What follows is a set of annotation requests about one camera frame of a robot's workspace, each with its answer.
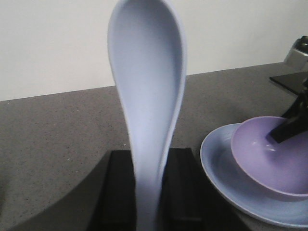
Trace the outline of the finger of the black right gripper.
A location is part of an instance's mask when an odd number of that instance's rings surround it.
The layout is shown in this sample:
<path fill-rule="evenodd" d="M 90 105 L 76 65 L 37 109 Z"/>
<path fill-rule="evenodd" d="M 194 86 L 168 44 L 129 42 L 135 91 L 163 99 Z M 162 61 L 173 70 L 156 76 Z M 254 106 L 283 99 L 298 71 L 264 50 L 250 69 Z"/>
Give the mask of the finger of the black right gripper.
<path fill-rule="evenodd" d="M 271 137 L 281 143 L 308 130 L 308 82 L 291 107 L 282 115 L 286 120 L 271 131 Z"/>

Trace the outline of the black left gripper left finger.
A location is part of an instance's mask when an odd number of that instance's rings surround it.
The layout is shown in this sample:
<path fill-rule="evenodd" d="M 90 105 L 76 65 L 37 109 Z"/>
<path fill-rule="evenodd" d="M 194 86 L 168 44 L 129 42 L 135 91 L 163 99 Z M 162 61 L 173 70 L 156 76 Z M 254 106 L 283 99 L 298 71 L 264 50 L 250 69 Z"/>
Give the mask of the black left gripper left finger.
<path fill-rule="evenodd" d="M 64 198 L 12 230 L 133 231 L 134 188 L 130 151 L 109 151 Z"/>

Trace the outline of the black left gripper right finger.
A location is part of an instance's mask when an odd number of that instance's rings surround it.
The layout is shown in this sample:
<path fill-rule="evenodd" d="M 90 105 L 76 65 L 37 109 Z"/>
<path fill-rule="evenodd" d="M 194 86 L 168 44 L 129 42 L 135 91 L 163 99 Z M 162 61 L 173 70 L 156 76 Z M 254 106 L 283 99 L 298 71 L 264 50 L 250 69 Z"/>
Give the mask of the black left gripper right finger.
<path fill-rule="evenodd" d="M 190 148 L 171 148 L 163 177 L 164 231 L 247 231 L 216 191 Z"/>

